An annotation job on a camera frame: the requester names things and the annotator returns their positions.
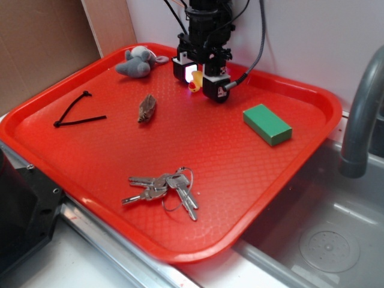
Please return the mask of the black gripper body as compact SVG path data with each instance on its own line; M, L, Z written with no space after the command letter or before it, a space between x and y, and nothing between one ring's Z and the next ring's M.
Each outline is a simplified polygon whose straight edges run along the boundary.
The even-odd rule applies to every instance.
M230 38L230 34L197 34L178 35L178 54L186 53L186 58L199 64L206 64L210 60L228 61L232 59L230 48L224 48Z

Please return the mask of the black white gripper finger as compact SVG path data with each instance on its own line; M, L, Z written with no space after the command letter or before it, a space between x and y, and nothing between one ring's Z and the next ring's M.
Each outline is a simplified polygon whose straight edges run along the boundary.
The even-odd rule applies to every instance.
M192 72L198 70L198 64L188 58L187 52L180 52L172 58L173 75L184 83L190 83L193 80Z
M212 58L203 64L203 94L209 99L223 103L229 97L229 91L224 86L230 83L230 76L226 73L226 61Z

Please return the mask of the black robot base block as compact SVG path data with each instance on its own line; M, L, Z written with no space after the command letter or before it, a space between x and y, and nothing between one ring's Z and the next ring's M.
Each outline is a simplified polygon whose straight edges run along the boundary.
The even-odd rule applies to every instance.
M53 237L63 189L38 168L15 168L1 152L1 276Z

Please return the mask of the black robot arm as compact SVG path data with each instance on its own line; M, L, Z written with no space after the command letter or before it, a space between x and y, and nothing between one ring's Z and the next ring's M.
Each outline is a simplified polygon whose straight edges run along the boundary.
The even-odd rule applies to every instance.
M178 35L177 54L172 58L173 75L187 83L187 77L202 67L202 92L217 103L225 102L230 83L226 71L232 53L225 45L235 30L231 1L190 1L185 9L188 31Z

